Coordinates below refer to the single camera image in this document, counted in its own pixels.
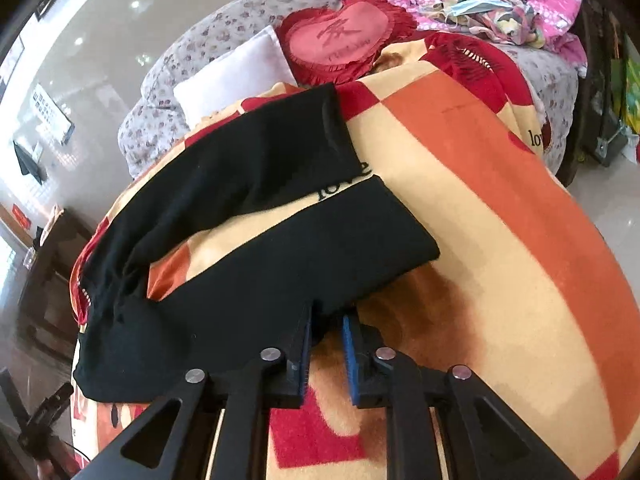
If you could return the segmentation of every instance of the crumpled fabric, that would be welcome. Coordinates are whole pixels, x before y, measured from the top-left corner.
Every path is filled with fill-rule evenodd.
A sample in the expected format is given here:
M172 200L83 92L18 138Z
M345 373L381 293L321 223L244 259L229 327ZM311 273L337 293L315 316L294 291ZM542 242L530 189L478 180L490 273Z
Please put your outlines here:
M500 0L509 4L510 8L494 7L482 12L454 15L456 6L469 1L471 0L437 1L421 7L420 12L432 20L447 23L452 32L468 32L494 43L527 45L533 48L545 46L542 19L529 4L521 0Z

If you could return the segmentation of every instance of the blanket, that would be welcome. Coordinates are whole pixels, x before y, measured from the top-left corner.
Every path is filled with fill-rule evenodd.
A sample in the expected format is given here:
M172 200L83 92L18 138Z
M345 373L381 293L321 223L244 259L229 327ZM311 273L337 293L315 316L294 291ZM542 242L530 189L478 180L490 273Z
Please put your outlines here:
M425 48L403 48L416 46ZM540 159L423 55L337 87L358 158L441 250L359 301L360 318L423 366L469 365L580 478L612 480L640 440L640 313L630 287ZM187 139L298 91L279 84ZM192 279L231 240L213 230L180 244L154 264L147 295ZM314 348L309 385L301 410L272 412L268 478L386 478L385 414L350 405L339 335ZM90 456L144 408L96 403L78 388L72 400L74 443Z
M541 127L530 86L509 56L463 34L426 30L410 39L384 48L376 66L387 60L393 60L394 66L429 61L486 104L512 134L542 158L550 130Z
M187 139L111 209L74 286L88 298L74 373L87 395L150 402L185 370L286 353L309 311L320 327L438 257L380 177L362 175L340 115L332 84L266 103ZM189 242L199 271L161 298L148 294L166 266L175 284Z

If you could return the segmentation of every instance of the red fabric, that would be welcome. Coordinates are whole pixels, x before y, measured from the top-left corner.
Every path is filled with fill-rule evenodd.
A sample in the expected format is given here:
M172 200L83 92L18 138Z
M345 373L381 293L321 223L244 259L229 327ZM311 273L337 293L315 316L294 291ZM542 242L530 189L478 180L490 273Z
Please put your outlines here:
M529 147L524 142L522 142L520 137L518 137L512 131L509 131L509 140L513 142L517 147L519 147L523 152L531 153Z
M408 38L404 38L402 41L396 41L396 43L407 43L409 41L428 40L433 34L437 34L439 30L416 30Z
M308 388L299 410L271 410L271 437L280 468L345 462L364 458L360 435L340 436L327 425Z
M549 118L546 118L546 123L542 125L542 147L546 150L551 144L551 123Z
M338 95L340 96L340 110L345 121L360 115L363 111L368 110L380 100L373 95L364 83L360 81L352 81L338 86Z
M91 254L94 252L96 245L102 238L102 235L107 231L108 226L109 219L105 217L102 219L102 222L100 222L97 229L95 230L94 236L91 238L89 243L84 246L84 249L80 253L80 256L78 256L76 264L74 265L74 270L78 272L78 275L72 276L72 279L69 282L69 293L71 294L72 299L75 300L73 303L77 306L76 310L74 311L74 315L76 316L76 321L80 326L86 323L89 303L86 296L80 291L79 269L82 269L86 261L89 259L89 256L91 256Z
M365 75L388 44L410 36L417 23L387 0L344 0L338 11L303 9L276 30L300 84L346 83Z
M529 86L517 65L503 53L484 41L464 36L437 32L424 38L428 52L420 58L437 66L458 81L473 95L479 97L497 114L507 104L531 106L533 100ZM481 58L491 68L478 63Z
M133 410L132 416L133 419L138 418L140 415L142 415L142 412L144 412L146 409L146 406L142 406L140 404L136 404L136 407Z
M191 137L187 137L184 139L184 147L185 149L198 142L202 137L208 136L213 130L217 130L223 124L227 124L233 121L236 117L240 116L240 112L234 112L229 117L226 117L217 123L210 124L209 126L204 127L196 134L193 134Z
M609 458L607 458L599 468L596 469L593 473L591 473L587 480L614 480L618 476L618 464L619 464L618 454L614 453Z
M278 101L279 99L284 99L285 97L289 97L292 94L297 94L298 92L302 92L302 88L298 88L297 86L286 85L285 86L287 92L284 94L272 95L269 97L248 97L247 99L242 100L242 110L245 112L250 112L255 110L256 108L261 107L263 104L269 103L271 101Z

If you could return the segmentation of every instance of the bed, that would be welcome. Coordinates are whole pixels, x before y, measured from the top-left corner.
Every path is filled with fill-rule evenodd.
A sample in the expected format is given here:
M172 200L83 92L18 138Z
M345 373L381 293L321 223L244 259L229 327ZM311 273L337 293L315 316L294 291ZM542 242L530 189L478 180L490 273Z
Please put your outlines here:
M193 25L167 50L145 77L142 97L118 132L130 173L138 179L114 204L98 232L160 170L156 166L145 172L157 162L164 167L172 153L183 150L197 133L190 132L173 87L266 25L315 6L338 9L340 1L235 0ZM403 137L402 150L388 146L383 152L394 154L395 163L389 167L386 155L371 149L366 139L360 139L361 144L354 141L360 160L377 160L376 170L394 193L431 211L420 221L438 233L443 254L434 264L407 273L363 300L359 312L365 322L382 330L385 341L420 364L440 369L458 362L470 364L579 478L612 480L640 440L640 367L635 358L640 352L640 315L599 233L557 181L548 177L561 165L570 135L578 91L575 69L551 52L502 49L542 103L541 122L543 114L550 122L546 169L447 76L437 70L430 73L444 78L428 84L425 79L427 86L421 91L436 96L448 89L463 107L478 114L478 124L486 121L489 130L504 136L495 144L491 141L493 149L488 151L489 137L483 135L470 142L461 141L459 135L452 135L451 141L438 136L428 141L428 153ZM366 76L359 91L369 95L367 89L409 87L406 80L396 80L405 73L400 66ZM291 91L280 86L261 99L268 102ZM399 117L404 112L392 101L385 100L384 107ZM204 126L215 129L260 102L239 102L214 114ZM357 109L348 121L350 131L378 132L384 142L382 119L388 116L372 115L369 108L380 103L363 106L362 102L354 101ZM433 113L451 118L446 108L441 102ZM408 129L424 122L414 119L410 114L402 122ZM453 122L441 121L442 127L452 128L454 134L475 124L449 124ZM412 212L420 217L418 209ZM184 254L181 248L186 248L188 267L198 260L200 250L199 242L190 243L172 253ZM172 268L171 258L165 263ZM602 282L609 283L604 296ZM77 349L74 364L78 359ZM384 413L358 412L345 401L338 336L328 335L312 359L305 407L272 415L269 478L384 478L380 436ZM76 388L74 445L95 456L145 407L95 402ZM305 442L305 449L300 442Z
M118 130L118 145L136 178L182 138L189 127L173 88L211 60L307 7L338 9L340 0L235 0L193 25L161 56L146 75L142 97ZM553 53L527 47L502 46L517 63L540 99L541 117L550 121L551 139L544 160L556 174L573 122L578 91L574 68Z

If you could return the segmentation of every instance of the red heart pillow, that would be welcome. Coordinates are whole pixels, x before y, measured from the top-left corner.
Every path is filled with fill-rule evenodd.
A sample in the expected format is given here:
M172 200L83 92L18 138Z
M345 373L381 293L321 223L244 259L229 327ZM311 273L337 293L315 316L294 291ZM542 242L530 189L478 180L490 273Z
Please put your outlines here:
M365 75L389 43L417 26L387 0L344 0L340 10L303 9L276 30L299 84L346 83Z

